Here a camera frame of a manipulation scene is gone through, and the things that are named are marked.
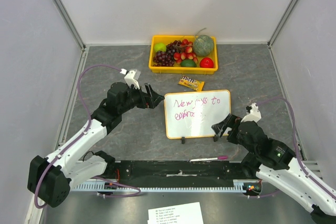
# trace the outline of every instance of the yellow basket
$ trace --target yellow basket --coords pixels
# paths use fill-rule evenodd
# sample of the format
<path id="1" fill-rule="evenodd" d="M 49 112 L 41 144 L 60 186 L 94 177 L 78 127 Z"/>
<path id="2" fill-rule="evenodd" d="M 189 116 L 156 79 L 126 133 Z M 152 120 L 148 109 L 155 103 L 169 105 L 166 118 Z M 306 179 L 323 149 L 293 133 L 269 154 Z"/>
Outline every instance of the yellow basket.
<path id="1" fill-rule="evenodd" d="M 218 70 L 218 58 L 217 58 L 217 46 L 216 46 L 216 38 L 211 37 L 214 40 L 215 43 L 215 48 L 214 50 L 207 55 L 206 57 L 209 57 L 213 60 L 214 62 L 214 68 L 201 68 L 200 67 L 200 61 L 204 57 L 197 57 L 198 63 L 197 67 L 195 68 L 184 68 L 178 65 L 177 63 L 174 64 L 173 67 L 154 67 L 155 62 L 153 61 L 153 58 L 155 56 L 155 51 L 154 51 L 154 45 L 156 43 L 163 42 L 166 45 L 175 41 L 175 40 L 181 40 L 181 39 L 187 39 L 188 41 L 195 41 L 194 36 L 183 36 L 181 35 L 154 35 L 152 38 L 152 46 L 151 46 L 151 53 L 149 57 L 149 64 L 148 67 L 152 70 L 153 73 L 198 73 L 198 74 L 214 74 L 215 71 Z"/>

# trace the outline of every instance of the whiteboard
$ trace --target whiteboard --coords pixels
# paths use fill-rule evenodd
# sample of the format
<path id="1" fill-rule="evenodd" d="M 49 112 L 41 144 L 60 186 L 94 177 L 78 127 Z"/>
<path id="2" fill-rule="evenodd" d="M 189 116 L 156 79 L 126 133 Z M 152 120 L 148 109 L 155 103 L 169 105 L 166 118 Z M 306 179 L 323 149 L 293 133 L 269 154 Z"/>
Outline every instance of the whiteboard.
<path id="1" fill-rule="evenodd" d="M 169 139 L 214 136 L 211 126 L 231 113 L 228 90 L 170 93 L 164 97 Z"/>

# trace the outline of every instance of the pink marker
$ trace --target pink marker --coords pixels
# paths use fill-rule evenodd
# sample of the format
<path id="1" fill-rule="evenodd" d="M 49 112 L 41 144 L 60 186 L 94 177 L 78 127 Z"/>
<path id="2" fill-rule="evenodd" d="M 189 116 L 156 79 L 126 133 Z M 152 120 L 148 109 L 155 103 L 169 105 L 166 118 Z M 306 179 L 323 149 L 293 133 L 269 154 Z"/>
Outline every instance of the pink marker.
<path id="1" fill-rule="evenodd" d="M 228 156 L 204 157 L 204 158 L 191 159 L 190 162 L 195 162 L 195 161 L 211 161 L 211 160 L 226 160 L 226 159 L 228 159 Z"/>

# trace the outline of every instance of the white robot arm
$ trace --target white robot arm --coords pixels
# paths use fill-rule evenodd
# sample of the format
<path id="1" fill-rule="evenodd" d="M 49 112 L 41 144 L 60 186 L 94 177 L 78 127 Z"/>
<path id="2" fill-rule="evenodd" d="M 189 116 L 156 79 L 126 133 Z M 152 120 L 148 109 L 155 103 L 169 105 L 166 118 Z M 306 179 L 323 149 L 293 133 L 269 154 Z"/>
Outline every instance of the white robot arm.
<path id="1" fill-rule="evenodd" d="M 137 107 L 153 109 L 164 100 L 162 95 L 145 84 L 146 93 L 138 84 L 140 72 L 121 70 L 125 82 L 115 82 L 91 118 L 66 144 L 47 157 L 36 156 L 30 163 L 28 189 L 51 207 L 60 205 L 71 189 L 87 179 L 101 175 L 114 158 L 103 151 L 81 164 L 76 162 L 94 144 L 108 135 L 120 122 L 122 114 Z"/>
<path id="2" fill-rule="evenodd" d="M 229 114 L 214 124 L 215 140 L 231 128 L 227 140 L 249 151 L 241 163 L 248 177 L 260 178 L 279 188 L 309 211 L 316 223 L 336 223 L 335 190 L 298 160 L 286 144 L 264 134 L 257 125 L 261 119 L 257 104 L 246 110 L 244 118 Z"/>

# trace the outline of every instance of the gray countertop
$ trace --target gray countertop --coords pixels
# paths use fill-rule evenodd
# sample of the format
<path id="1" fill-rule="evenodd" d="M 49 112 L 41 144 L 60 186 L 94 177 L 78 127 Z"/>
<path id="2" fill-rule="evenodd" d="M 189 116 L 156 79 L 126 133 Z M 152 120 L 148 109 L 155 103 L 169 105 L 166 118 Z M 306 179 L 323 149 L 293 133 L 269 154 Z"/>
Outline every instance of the gray countertop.
<path id="1" fill-rule="evenodd" d="M 245 115 L 245 106 L 252 102 L 281 95 L 280 85 L 267 45 L 217 45 L 219 69 L 214 75 L 188 74 L 205 81 L 203 90 L 227 89 L 231 92 L 232 114 Z M 181 74 L 152 73 L 148 68 L 149 46 L 90 47 L 86 67 L 108 64 L 119 68 L 141 70 L 140 84 L 148 82 L 159 94 L 190 92 L 178 85 Z M 123 81 L 123 76 L 109 68 L 90 70 L 81 82 L 85 102 L 91 112 L 107 95 L 111 84 Z M 283 102 L 265 104 L 259 108 L 262 119 L 258 123 L 265 133 L 292 146 L 291 123 Z M 85 123 L 86 114 L 77 100 L 67 135 L 69 139 Z M 198 157 L 227 155 L 241 161 L 246 155 L 243 147 L 227 143 L 225 137 L 213 142 L 211 137 L 179 140 L 166 137 L 163 102 L 154 110 L 132 109 L 122 122 L 93 151 L 103 150 L 116 159 L 128 160 L 189 160 Z"/>
<path id="2" fill-rule="evenodd" d="M 188 76 L 205 81 L 203 90 L 229 90 L 233 114 L 243 116 L 245 106 L 252 102 L 281 95 L 266 45 L 217 45 L 217 50 L 219 70 L 214 75 Z M 99 63 L 137 68 L 142 72 L 139 82 L 150 83 L 162 95 L 191 91 L 177 84 L 181 74 L 152 73 L 148 69 L 149 52 L 148 46 L 91 47 L 86 67 Z M 84 76 L 82 94 L 91 112 L 116 81 L 123 81 L 123 76 L 108 68 L 93 69 Z M 273 102 L 259 109 L 263 117 L 258 124 L 265 133 L 292 146 L 291 123 L 285 104 Z M 67 138 L 84 125 L 85 115 L 82 105 L 76 101 Z M 154 110 L 133 109 L 125 113 L 115 130 L 92 150 L 103 150 L 116 159 L 128 160 L 186 160 L 228 155 L 230 160 L 241 161 L 246 155 L 241 146 L 227 143 L 224 137 L 218 142 L 210 137 L 187 139 L 184 145 L 181 141 L 169 140 L 163 103 Z M 263 193 L 273 190 L 264 184 Z M 148 209 L 191 202 L 200 202 L 205 224 L 313 223 L 309 213 L 284 193 L 250 200 L 241 194 L 228 193 L 143 193 L 138 197 L 104 200 L 94 193 L 81 192 L 71 193 L 57 208 L 48 208 L 45 223 L 147 223 Z"/>
<path id="3" fill-rule="evenodd" d="M 267 183 L 263 187 L 265 193 L 274 190 Z M 309 213 L 284 193 L 263 199 L 231 193 L 144 193 L 103 199 L 84 192 L 70 193 L 59 207 L 48 208 L 40 224 L 147 224 L 148 209 L 193 202 L 200 203 L 204 224 L 314 224 Z"/>

